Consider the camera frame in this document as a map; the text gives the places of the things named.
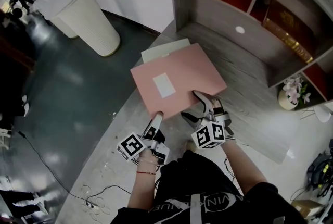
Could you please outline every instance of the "white circle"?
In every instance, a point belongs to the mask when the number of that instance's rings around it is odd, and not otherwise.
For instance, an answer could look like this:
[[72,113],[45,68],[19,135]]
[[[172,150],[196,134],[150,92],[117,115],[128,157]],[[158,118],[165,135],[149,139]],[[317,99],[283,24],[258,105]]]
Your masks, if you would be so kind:
[[244,34],[244,33],[245,33],[245,29],[244,29],[243,27],[241,27],[241,26],[237,26],[235,29],[236,29],[236,31],[237,31],[238,33],[241,33],[241,34]]

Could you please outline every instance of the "pink folder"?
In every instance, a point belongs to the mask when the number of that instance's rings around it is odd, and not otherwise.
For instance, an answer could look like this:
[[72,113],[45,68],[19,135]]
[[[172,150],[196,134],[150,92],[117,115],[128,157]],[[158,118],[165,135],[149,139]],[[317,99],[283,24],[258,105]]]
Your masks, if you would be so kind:
[[131,69],[151,117],[168,119],[196,104],[192,90],[216,95],[227,86],[199,44],[170,53]]

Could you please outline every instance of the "black and white marker cube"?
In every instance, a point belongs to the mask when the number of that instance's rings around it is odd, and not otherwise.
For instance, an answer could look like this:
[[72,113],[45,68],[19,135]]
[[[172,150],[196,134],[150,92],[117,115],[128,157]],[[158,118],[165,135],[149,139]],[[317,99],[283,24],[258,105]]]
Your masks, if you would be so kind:
[[191,136],[199,149],[211,149],[225,142],[223,125],[217,122],[208,122]]
[[127,162],[137,156],[145,148],[146,145],[135,133],[131,133],[124,140],[120,141],[117,144],[118,152],[124,157]]

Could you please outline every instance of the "white vase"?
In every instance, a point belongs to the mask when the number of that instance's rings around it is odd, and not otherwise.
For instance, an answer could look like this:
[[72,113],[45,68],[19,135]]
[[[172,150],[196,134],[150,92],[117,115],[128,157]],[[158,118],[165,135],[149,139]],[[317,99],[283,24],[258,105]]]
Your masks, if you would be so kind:
[[292,110],[298,105],[298,101],[297,101],[297,104],[295,104],[295,105],[293,103],[289,102],[288,97],[286,96],[286,91],[284,91],[284,90],[281,90],[279,92],[278,100],[279,100],[280,106],[282,106],[286,110]]

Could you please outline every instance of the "red bracelet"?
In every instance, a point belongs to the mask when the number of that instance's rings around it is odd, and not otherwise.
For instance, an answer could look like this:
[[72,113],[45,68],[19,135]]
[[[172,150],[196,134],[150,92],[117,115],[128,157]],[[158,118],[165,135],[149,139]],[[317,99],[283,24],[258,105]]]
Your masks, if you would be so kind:
[[140,172],[140,171],[137,171],[136,173],[156,175],[156,173],[151,173],[151,172]]

